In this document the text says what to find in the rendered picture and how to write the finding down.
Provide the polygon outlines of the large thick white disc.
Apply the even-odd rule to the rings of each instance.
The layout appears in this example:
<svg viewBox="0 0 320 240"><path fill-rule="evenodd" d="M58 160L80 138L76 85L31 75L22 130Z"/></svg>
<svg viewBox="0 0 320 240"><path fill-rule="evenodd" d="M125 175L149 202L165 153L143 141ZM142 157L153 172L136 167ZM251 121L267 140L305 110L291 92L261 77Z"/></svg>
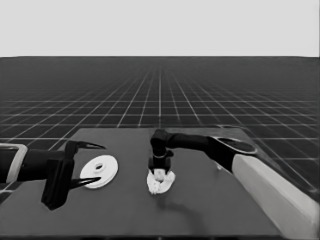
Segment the large thick white disc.
<svg viewBox="0 0 320 240"><path fill-rule="evenodd" d="M80 172L80 177L99 178L98 181L86 184L89 189L98 189L109 184L118 172L119 166L112 155L100 155L87 162Z"/></svg>

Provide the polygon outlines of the white round carrier with pins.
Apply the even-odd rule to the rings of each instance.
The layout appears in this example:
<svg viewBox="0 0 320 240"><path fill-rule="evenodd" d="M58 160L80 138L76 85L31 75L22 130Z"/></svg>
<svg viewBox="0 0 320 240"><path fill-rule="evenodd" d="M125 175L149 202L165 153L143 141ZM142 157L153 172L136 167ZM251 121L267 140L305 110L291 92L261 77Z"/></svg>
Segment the white round carrier with pins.
<svg viewBox="0 0 320 240"><path fill-rule="evenodd" d="M172 186L174 182L170 183L166 181L166 177L165 180L163 182L158 182L156 180L151 180L151 179L147 179L147 186L148 186L148 190L149 187L152 185L159 185L161 187L161 190L159 191L158 194L163 194L166 193Z"/></svg>

